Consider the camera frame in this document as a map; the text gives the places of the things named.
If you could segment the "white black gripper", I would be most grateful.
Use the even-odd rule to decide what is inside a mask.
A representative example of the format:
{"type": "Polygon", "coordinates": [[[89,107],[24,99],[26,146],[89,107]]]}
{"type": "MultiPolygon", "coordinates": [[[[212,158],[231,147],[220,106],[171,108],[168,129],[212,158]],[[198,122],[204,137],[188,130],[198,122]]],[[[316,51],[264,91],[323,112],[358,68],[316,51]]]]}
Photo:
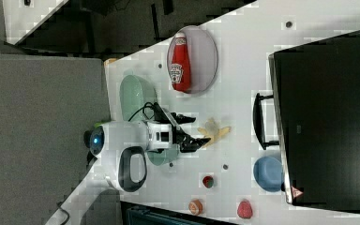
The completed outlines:
{"type": "MultiPolygon", "coordinates": [[[[169,112],[160,106],[153,107],[154,116],[146,121],[148,130],[148,152],[162,152],[170,149],[176,141],[173,133],[179,125],[194,123],[195,117],[185,116],[181,113],[169,112]]],[[[193,153],[210,142],[210,138],[193,138],[188,134],[178,136],[181,153],[193,153]]]]}

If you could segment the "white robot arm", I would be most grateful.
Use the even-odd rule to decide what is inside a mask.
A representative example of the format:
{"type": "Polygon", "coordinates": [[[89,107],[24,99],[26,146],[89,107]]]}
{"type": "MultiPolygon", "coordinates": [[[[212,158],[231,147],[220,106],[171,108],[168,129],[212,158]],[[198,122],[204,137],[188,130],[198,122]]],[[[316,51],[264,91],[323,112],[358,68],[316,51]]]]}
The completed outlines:
{"type": "Polygon", "coordinates": [[[156,102],[148,102],[144,107],[154,112],[152,117],[103,123],[85,134],[89,139],[86,145],[96,161],[44,225],[81,225],[83,216],[102,192],[140,189],[147,177],[136,179],[131,176],[134,156],[141,159],[145,173],[149,152],[176,149],[192,153],[210,141],[208,137],[194,138],[181,128],[183,124],[193,123],[193,117],[169,112],[156,102]]]}

